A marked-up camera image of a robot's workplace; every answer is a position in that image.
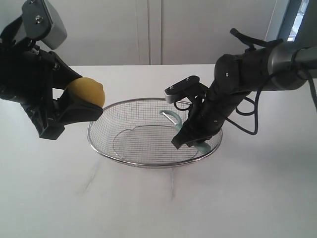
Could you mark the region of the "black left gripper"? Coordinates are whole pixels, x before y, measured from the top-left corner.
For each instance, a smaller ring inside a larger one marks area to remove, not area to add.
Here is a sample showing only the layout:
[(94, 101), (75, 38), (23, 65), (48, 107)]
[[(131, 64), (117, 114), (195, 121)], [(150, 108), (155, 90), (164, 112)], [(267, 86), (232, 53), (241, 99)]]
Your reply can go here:
[(2, 52), (0, 97), (17, 102), (43, 139), (57, 139), (68, 124), (96, 121), (103, 109), (67, 86), (82, 76), (54, 52)]

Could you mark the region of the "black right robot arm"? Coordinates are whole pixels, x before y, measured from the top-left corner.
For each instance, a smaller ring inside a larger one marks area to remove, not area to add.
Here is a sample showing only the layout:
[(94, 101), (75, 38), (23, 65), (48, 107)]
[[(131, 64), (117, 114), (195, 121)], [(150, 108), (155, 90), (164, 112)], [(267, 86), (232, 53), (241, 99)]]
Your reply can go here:
[(308, 84), (311, 97), (317, 98), (314, 80), (317, 77), (316, 47), (298, 47), (282, 39), (264, 41), (232, 28), (230, 33), (247, 46), (240, 55), (224, 54), (214, 67), (210, 86), (192, 75), (165, 89), (170, 104), (187, 98), (188, 117), (173, 137), (175, 148), (193, 146), (218, 134), (239, 104), (249, 94), (263, 91), (290, 91)]

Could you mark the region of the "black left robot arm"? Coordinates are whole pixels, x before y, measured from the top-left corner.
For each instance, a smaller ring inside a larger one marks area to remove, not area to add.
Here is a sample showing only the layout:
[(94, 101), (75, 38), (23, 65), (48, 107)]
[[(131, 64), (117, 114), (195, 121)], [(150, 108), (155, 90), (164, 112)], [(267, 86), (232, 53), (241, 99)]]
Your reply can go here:
[(23, 36), (20, 16), (0, 35), (0, 98), (19, 103), (40, 138), (56, 140), (65, 126), (96, 121), (105, 92), (97, 81), (71, 69), (55, 52)]

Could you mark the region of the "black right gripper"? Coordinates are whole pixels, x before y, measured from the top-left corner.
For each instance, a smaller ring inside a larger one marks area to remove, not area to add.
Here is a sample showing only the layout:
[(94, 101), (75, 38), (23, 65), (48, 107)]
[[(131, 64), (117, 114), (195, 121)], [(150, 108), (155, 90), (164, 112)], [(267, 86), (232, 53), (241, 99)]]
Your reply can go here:
[[(214, 81), (206, 91), (197, 109), (192, 109), (188, 119), (171, 143), (176, 149), (209, 147), (208, 141), (222, 128), (225, 121), (241, 131), (256, 135), (259, 130), (258, 104), (260, 94), (268, 84), (269, 74), (263, 56), (221, 56), (214, 68)], [(254, 129), (248, 130), (229, 117), (233, 112), (254, 116)]]

